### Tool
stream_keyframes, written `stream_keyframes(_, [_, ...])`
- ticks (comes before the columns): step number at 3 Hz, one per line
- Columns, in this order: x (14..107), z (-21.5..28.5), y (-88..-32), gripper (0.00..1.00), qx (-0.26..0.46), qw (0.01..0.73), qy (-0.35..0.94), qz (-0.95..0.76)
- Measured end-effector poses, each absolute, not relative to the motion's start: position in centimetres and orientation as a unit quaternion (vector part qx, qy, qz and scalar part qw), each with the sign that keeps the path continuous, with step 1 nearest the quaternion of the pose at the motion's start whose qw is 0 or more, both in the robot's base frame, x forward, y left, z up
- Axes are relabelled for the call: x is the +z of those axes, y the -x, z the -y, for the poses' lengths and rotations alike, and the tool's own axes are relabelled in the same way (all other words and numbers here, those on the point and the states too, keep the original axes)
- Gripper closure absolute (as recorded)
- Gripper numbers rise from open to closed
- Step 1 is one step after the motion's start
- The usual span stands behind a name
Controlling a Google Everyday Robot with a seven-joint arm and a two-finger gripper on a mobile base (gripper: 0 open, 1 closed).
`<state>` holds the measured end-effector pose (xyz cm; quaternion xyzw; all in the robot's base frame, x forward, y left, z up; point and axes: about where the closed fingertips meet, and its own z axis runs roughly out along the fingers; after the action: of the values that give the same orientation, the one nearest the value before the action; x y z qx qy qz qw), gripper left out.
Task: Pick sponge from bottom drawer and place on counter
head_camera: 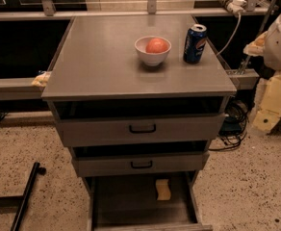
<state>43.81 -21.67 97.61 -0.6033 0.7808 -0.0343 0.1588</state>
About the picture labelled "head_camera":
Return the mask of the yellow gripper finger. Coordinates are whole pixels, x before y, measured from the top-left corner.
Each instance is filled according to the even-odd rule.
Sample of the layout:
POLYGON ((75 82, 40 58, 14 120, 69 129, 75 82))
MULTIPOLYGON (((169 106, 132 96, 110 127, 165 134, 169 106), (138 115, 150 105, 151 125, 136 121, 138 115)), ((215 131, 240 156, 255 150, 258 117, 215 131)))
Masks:
POLYGON ((266 89, 259 108, 257 109, 253 126, 269 133, 281 119, 281 74, 271 77, 266 83, 266 89))
POLYGON ((243 49, 244 54, 252 57, 263 57, 265 55, 265 42, 267 32, 263 32, 243 49))

